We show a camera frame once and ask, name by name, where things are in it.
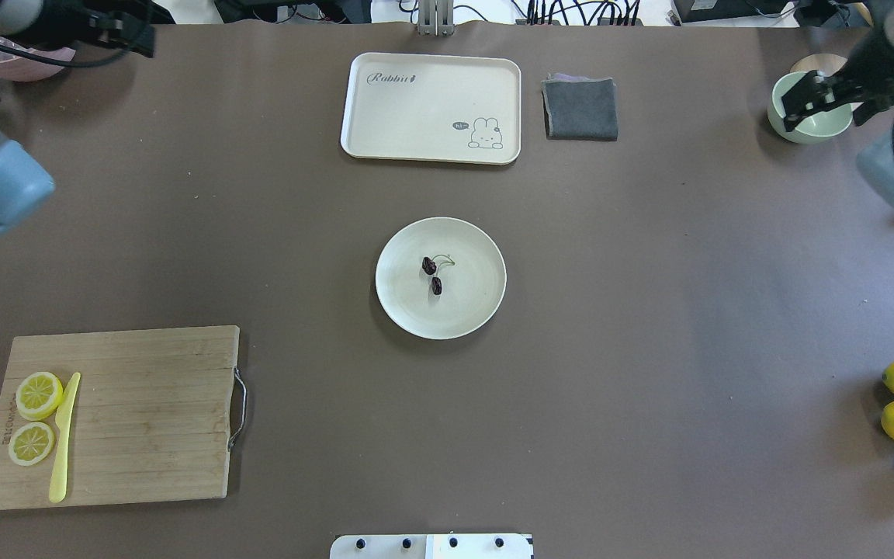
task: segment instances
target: folded gray cloth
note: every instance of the folded gray cloth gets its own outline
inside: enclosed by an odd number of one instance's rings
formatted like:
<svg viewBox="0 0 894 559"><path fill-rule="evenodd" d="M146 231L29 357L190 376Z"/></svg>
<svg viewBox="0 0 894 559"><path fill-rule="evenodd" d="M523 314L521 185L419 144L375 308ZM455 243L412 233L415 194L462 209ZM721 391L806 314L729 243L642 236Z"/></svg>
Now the folded gray cloth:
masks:
<svg viewBox="0 0 894 559"><path fill-rule="evenodd" d="M614 141L620 135L613 78L551 74L543 81L547 137Z"/></svg>

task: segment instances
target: yellow knife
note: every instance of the yellow knife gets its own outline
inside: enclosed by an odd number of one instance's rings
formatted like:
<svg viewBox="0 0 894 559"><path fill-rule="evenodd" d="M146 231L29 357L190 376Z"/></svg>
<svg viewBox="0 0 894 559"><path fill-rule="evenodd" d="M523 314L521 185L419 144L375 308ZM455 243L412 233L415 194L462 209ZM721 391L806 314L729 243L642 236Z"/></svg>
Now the yellow knife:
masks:
<svg viewBox="0 0 894 559"><path fill-rule="evenodd" d="M50 502L62 502L68 494L68 435L71 434L71 412L75 410L75 394L81 373L71 375L64 387L64 402L57 408L57 449L54 450L54 472L50 474Z"/></svg>

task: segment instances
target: cutting board handle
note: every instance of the cutting board handle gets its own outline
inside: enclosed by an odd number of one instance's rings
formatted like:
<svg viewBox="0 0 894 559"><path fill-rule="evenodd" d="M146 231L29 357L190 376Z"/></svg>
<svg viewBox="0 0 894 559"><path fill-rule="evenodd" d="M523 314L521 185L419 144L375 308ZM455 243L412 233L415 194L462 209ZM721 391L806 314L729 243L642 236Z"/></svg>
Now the cutting board handle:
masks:
<svg viewBox="0 0 894 559"><path fill-rule="evenodd" d="M241 431L244 431L244 422L246 422L246 418L248 418L248 385L244 384L244 379L241 379L241 368L235 365L234 382L241 385L241 424L237 425L237 431L230 434L230 438L227 440L227 450L234 449L237 437L241 435Z"/></svg>

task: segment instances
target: cutting board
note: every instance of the cutting board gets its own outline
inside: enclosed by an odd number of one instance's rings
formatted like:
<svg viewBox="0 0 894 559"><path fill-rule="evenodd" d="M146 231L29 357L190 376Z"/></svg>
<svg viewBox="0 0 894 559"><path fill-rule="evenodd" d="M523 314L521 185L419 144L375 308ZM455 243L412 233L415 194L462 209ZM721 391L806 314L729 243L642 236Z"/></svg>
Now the cutting board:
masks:
<svg viewBox="0 0 894 559"><path fill-rule="evenodd" d="M0 510L227 496L230 396L239 328L22 336L0 393ZM9 440L26 424L16 388L36 371L75 371L68 497L47 500L54 452L21 467ZM43 421L57 432L54 415Z"/></svg>

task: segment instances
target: lemon half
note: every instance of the lemon half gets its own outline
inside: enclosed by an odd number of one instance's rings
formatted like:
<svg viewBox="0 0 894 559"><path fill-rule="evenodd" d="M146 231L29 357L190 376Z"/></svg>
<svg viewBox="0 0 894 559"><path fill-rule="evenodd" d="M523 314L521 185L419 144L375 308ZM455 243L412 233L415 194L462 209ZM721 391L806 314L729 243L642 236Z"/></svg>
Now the lemon half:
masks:
<svg viewBox="0 0 894 559"><path fill-rule="evenodd" d="M29 421L39 421L53 414L63 399L61 380L48 372L29 375L16 389L16 409Z"/></svg>
<svg viewBox="0 0 894 559"><path fill-rule="evenodd" d="M9 441L9 457L20 466L32 466L54 448L54 430L46 422L28 422Z"/></svg>

